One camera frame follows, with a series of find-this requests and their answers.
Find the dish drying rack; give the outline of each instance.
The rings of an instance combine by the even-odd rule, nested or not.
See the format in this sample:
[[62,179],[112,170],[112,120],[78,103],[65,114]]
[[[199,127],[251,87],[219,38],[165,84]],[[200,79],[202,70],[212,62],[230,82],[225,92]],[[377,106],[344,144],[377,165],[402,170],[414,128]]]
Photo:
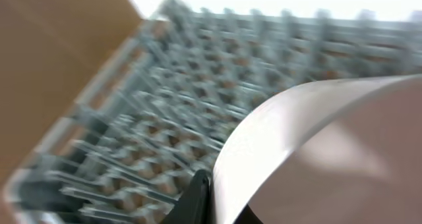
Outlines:
[[10,179],[25,223],[159,223],[256,106],[315,80],[416,74],[422,15],[379,22],[165,0]]

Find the dish rack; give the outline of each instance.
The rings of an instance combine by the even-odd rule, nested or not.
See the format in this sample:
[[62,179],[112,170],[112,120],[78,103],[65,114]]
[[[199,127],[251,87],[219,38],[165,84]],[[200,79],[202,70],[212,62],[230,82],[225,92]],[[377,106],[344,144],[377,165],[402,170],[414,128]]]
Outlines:
[[159,223],[256,106],[315,80],[416,74],[422,15],[297,18],[165,0],[5,190],[23,223]]

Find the plastic dish rack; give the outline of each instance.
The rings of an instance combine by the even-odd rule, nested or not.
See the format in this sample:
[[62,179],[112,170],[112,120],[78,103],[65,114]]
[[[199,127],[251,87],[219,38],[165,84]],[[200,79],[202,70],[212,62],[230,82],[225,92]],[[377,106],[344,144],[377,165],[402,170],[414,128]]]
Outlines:
[[421,13],[407,22],[194,13],[178,0],[128,39],[11,178],[23,223],[159,223],[197,169],[212,172],[238,123],[292,86],[415,74]]

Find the black object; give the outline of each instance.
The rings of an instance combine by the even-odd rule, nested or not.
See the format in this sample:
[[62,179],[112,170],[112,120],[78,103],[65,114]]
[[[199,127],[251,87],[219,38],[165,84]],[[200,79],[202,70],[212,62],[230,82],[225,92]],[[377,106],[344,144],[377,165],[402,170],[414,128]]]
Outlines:
[[[211,182],[207,171],[195,173],[186,191],[161,224],[211,224]],[[236,224],[262,224],[246,206],[235,221]]]

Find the gray dish rack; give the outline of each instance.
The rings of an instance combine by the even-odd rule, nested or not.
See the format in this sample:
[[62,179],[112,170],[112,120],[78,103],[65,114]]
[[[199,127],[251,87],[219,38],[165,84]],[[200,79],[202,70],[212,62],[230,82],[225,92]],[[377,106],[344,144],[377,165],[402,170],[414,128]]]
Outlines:
[[374,17],[194,13],[165,0],[16,171],[6,201],[23,223],[159,223],[274,94],[314,80],[420,73],[421,12],[407,22]]

